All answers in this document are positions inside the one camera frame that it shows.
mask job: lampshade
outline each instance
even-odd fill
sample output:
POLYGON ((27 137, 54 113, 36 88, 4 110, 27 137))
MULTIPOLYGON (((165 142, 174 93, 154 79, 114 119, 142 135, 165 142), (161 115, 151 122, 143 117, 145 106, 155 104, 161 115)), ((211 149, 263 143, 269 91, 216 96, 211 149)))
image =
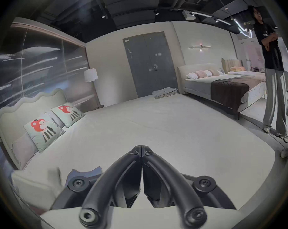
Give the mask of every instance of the lampshade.
POLYGON ((96 69, 88 69, 84 71, 85 74, 85 82, 92 82, 98 79, 96 69))

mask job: mattress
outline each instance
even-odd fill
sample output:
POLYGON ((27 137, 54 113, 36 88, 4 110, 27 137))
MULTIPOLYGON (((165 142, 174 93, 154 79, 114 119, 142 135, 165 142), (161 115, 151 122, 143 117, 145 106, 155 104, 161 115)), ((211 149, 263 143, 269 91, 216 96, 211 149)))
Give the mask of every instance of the mattress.
POLYGON ((254 77, 264 77, 266 78, 265 73, 262 72, 255 72, 255 71, 229 71, 227 74, 237 74, 237 75, 248 75, 254 77))
MULTIPOLYGON (((203 96, 206 96, 209 100, 211 99, 211 83, 213 81, 219 80, 219 79, 228 79, 228 78, 235 78, 240 77, 241 75, 236 74, 224 74, 224 75, 217 75, 217 76, 211 76, 211 77, 205 77, 200 79, 186 79, 184 80, 184 87, 187 89, 191 89, 197 92, 200 92, 204 94, 203 96)), ((245 103, 247 101, 251 101, 257 96, 261 96, 264 94, 264 91, 266 90, 266 83, 261 82, 260 84, 256 85, 252 89, 250 89, 248 92, 245 93, 245 95, 241 99, 241 103, 245 103)))
POLYGON ((136 145, 147 145, 179 172, 213 177, 240 209, 259 189, 275 159, 273 149, 218 111, 182 94, 152 95, 97 109, 65 129, 24 169, 48 182, 59 167, 62 185, 72 169, 105 171, 136 145))

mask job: screw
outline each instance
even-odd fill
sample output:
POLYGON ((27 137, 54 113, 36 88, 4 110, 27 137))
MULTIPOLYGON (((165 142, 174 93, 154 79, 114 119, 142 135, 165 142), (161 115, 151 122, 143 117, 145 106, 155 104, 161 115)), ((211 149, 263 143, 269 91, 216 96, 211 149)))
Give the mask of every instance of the screw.
POLYGON ((202 179, 200 180, 199 184, 202 187, 209 187, 211 185, 211 182, 207 179, 202 179))
POLYGON ((203 224, 207 220, 207 214, 203 208, 193 208, 186 214, 186 222, 190 225, 203 224))
POLYGON ((73 185, 74 185, 75 187, 81 187, 82 185, 84 185, 84 181, 83 181, 83 180, 75 180, 75 181, 73 182, 73 185))
POLYGON ((79 218, 85 223, 85 224, 95 224, 98 221, 98 216, 97 214, 87 208, 83 208, 79 214, 79 218))
POLYGON ((154 153, 153 151, 146 151, 146 152, 145 152, 145 155, 148 156, 148 155, 152 155, 153 153, 154 153))
POLYGON ((138 154, 138 151, 132 150, 132 151, 130 151, 129 153, 130 153, 131 155, 137 155, 137 154, 138 154))

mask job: woman with glasses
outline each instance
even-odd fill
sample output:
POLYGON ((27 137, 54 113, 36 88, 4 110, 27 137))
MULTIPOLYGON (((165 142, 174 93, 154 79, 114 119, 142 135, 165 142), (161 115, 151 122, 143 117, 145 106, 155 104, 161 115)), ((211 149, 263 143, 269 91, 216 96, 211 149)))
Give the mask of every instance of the woman with glasses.
POLYGON ((278 47, 278 36, 274 29, 263 21, 259 11, 254 6, 249 6, 248 11, 253 17, 255 24, 254 32, 258 43, 263 48, 265 59, 265 73, 267 84, 267 104, 263 120, 263 129, 269 133, 276 104, 278 99, 278 112, 276 118, 276 136, 288 143, 288 132, 286 122, 286 82, 281 52, 278 47))

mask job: double door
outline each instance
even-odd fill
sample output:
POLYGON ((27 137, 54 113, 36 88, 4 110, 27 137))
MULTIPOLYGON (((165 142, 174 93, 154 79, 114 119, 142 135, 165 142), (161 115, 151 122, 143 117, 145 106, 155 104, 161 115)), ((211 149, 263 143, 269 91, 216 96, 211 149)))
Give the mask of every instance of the double door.
POLYGON ((164 32, 133 36, 123 42, 138 97, 165 87, 178 88, 164 32))

